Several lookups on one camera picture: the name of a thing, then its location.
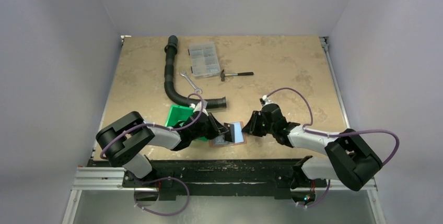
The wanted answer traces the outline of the green plastic bin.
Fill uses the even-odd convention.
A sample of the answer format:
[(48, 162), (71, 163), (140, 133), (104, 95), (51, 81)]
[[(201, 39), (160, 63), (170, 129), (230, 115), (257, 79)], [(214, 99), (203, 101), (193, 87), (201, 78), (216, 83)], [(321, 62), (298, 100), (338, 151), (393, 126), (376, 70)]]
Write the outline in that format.
[(166, 127), (182, 127), (193, 121), (189, 117), (198, 115), (199, 112), (194, 113), (193, 108), (184, 107), (180, 105), (172, 105), (165, 123)]

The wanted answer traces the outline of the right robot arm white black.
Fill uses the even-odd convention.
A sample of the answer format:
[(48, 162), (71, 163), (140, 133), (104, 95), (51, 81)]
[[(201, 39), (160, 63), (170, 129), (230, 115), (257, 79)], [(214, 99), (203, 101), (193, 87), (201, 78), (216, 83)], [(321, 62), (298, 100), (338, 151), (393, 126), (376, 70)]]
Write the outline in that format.
[(383, 167), (381, 159), (354, 130), (315, 134), (301, 124), (287, 121), (280, 107), (267, 104), (253, 111), (242, 132), (275, 140), (290, 148), (309, 149), (325, 158), (306, 156), (293, 166), (291, 188), (307, 186), (313, 180), (339, 180), (352, 191), (359, 191)]

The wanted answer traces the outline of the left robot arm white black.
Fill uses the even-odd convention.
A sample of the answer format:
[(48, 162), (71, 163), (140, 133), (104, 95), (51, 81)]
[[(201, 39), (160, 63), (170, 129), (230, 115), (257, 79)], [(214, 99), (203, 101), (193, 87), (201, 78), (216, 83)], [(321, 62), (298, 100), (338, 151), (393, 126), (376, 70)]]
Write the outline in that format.
[(229, 142), (235, 139), (233, 124), (221, 124), (211, 113), (194, 112), (185, 121), (173, 127), (145, 123), (141, 115), (130, 112), (96, 134), (102, 157), (112, 167), (128, 170), (143, 187), (154, 184), (156, 173), (149, 159), (141, 153), (147, 146), (179, 151), (199, 138), (214, 139), (222, 136)]

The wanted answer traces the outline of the silver open-end wrench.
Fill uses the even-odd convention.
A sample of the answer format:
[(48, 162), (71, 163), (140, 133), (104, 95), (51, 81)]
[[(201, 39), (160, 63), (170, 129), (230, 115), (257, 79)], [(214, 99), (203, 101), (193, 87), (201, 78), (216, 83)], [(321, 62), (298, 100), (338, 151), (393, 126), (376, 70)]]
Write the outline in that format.
[(191, 85), (191, 87), (193, 88), (193, 90), (194, 90), (194, 93), (197, 93), (197, 94), (202, 94), (203, 93), (203, 90), (201, 89), (201, 88), (199, 88), (192, 80), (191, 80), (191, 78), (187, 75), (187, 73), (186, 73), (186, 71), (184, 71), (184, 72), (180, 72), (180, 75), (182, 76), (182, 77), (184, 77), (185, 78), (185, 80)]

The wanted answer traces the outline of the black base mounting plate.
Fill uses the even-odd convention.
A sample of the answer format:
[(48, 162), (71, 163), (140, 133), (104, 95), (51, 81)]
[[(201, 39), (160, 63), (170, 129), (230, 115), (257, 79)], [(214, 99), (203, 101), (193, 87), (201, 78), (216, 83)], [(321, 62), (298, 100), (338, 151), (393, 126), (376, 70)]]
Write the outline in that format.
[(295, 190), (323, 189), (326, 180), (291, 188), (293, 166), (300, 159), (154, 160), (154, 174), (136, 179), (124, 173), (124, 188), (159, 189), (161, 201), (177, 196), (254, 196), (292, 199)]

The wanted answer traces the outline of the clear plastic screw organizer box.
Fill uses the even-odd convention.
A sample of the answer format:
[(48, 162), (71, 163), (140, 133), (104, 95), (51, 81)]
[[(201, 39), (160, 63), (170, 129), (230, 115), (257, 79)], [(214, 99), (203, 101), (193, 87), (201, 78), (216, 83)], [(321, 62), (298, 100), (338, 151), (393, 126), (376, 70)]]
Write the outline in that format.
[(192, 74), (196, 78), (218, 76), (221, 72), (214, 42), (190, 44)]

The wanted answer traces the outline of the small black-handled hammer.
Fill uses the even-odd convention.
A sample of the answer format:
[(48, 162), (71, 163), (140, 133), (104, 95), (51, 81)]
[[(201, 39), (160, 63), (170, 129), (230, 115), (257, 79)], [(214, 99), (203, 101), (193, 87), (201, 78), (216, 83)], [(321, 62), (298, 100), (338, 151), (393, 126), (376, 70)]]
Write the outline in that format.
[(225, 81), (226, 77), (231, 77), (231, 76), (253, 76), (254, 72), (242, 72), (242, 73), (225, 73), (225, 70), (223, 69), (220, 72), (220, 79), (221, 81)]

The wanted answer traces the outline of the aluminium frame rail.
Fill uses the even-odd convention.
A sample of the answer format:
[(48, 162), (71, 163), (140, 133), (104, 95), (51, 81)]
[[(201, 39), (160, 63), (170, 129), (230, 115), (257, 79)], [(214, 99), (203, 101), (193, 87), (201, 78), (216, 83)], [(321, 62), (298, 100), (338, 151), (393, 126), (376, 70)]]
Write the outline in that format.
[(264, 183), (189, 182), (191, 197), (135, 205), (134, 188), (123, 187), (121, 168), (78, 168), (63, 223), (385, 223), (377, 188), (362, 190), (332, 181), (316, 189), (320, 202), (303, 208), (275, 199)]

